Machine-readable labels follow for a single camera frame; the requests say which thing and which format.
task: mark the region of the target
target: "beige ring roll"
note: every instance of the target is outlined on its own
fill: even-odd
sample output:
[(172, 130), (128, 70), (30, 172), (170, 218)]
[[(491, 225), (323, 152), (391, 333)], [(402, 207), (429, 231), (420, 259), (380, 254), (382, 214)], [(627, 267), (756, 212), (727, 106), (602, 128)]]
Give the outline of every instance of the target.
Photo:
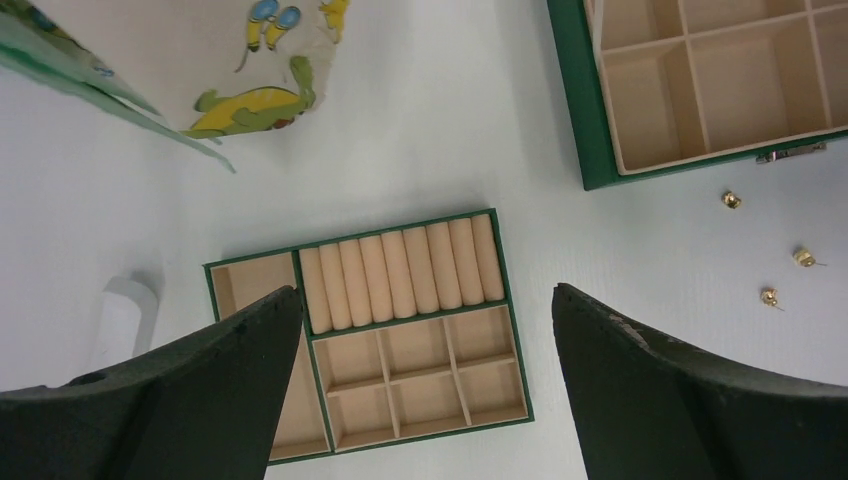
[(324, 287), (324, 273), (321, 271), (321, 256), (317, 248), (300, 251), (300, 268), (312, 333), (318, 335), (329, 332), (333, 329), (333, 321), (330, 317), (327, 289)]
[(365, 278), (368, 282), (368, 296), (371, 298), (371, 314), (375, 322), (386, 322), (395, 317), (392, 306), (392, 290), (389, 287), (389, 272), (386, 269), (386, 256), (383, 254), (383, 241), (379, 235), (359, 239), (362, 261), (365, 263)]
[(380, 238), (383, 242), (383, 254), (386, 256), (386, 270), (389, 272), (395, 318), (412, 317), (417, 310), (403, 234), (399, 231), (389, 232), (380, 235)]
[(483, 283), (480, 281), (480, 269), (477, 266), (477, 253), (474, 251), (474, 234), (471, 219), (461, 218), (448, 222), (453, 247), (453, 259), (456, 262), (456, 276), (459, 278), (459, 291), (463, 305), (483, 303)]
[(374, 317), (371, 316), (371, 298), (368, 296), (368, 280), (365, 278), (365, 263), (362, 261), (359, 240), (339, 243), (339, 251), (342, 256), (350, 318), (354, 327), (364, 327), (371, 324)]
[(459, 278), (456, 276), (448, 224), (427, 225), (427, 242), (430, 246), (430, 261), (433, 264), (439, 305), (442, 310), (461, 307), (462, 293), (459, 290)]
[(406, 246), (406, 258), (409, 261), (418, 313), (433, 313), (439, 309), (439, 295), (436, 293), (436, 278), (433, 274), (433, 264), (430, 262), (427, 230), (424, 227), (404, 230), (403, 243)]
[(477, 267), (480, 268), (483, 296), (487, 302), (503, 300), (505, 297), (503, 278), (501, 278), (501, 264), (498, 260), (492, 218), (489, 215), (477, 215), (472, 218), (471, 231), (474, 234), (474, 251), (477, 253)]
[(318, 253), (321, 254), (321, 271), (324, 273), (324, 286), (327, 288), (327, 300), (330, 302), (333, 329), (350, 328), (353, 326), (353, 320), (350, 318), (339, 244), (321, 245), (318, 247)]

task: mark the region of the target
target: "blue cartoon figure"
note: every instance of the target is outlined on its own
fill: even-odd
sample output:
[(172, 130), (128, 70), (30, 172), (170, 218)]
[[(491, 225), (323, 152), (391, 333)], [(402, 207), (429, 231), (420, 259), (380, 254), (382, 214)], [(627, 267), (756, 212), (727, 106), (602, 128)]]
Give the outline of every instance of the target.
[(263, 34), (268, 50), (276, 51), (280, 38), (300, 23), (300, 9), (289, 6), (277, 13), (279, 8), (277, 0), (259, 0), (250, 8), (247, 17), (247, 47), (236, 73), (244, 68), (251, 52), (259, 51)]

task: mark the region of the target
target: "white plastic object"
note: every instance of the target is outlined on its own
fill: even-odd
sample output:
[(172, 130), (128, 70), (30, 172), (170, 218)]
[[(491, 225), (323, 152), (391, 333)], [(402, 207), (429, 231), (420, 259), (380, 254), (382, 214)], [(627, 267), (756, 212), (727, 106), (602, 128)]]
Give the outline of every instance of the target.
[(88, 371), (125, 362), (150, 350), (159, 300), (149, 288), (113, 277), (103, 290), (100, 327)]

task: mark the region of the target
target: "green jewelry box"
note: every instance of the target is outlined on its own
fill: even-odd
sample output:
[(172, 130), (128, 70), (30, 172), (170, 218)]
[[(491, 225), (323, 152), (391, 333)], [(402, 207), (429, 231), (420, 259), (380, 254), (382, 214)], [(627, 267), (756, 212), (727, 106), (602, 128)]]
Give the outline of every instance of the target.
[(494, 209), (204, 269), (216, 321), (303, 298), (272, 465), (534, 420)]
[(808, 153), (848, 131), (848, 0), (548, 9), (586, 190)]

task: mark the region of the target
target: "square compartment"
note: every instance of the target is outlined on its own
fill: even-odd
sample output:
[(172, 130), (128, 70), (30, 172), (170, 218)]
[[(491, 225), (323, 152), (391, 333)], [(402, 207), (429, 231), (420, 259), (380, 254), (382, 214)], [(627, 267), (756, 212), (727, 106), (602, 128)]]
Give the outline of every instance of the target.
[(351, 390), (327, 400), (336, 451), (366, 447), (395, 438), (385, 386)]
[(401, 438), (465, 428), (453, 375), (421, 377), (392, 386)]
[(683, 35), (677, 0), (606, 0), (604, 50)]
[(804, 0), (683, 0), (689, 33), (756, 22), (806, 10)]
[(692, 42), (713, 151), (827, 128), (806, 18)]
[(622, 173), (707, 153), (686, 45), (604, 56)]
[(445, 321), (459, 368), (468, 362), (515, 354), (509, 307), (463, 313)]
[(389, 327), (379, 330), (378, 334), (392, 382), (450, 372), (450, 353), (442, 319)]
[(313, 345), (328, 398), (349, 390), (376, 389), (385, 385), (374, 332), (332, 337)]
[(848, 9), (816, 15), (815, 23), (833, 126), (848, 126)]
[(518, 365), (501, 364), (460, 374), (474, 426), (527, 418)]

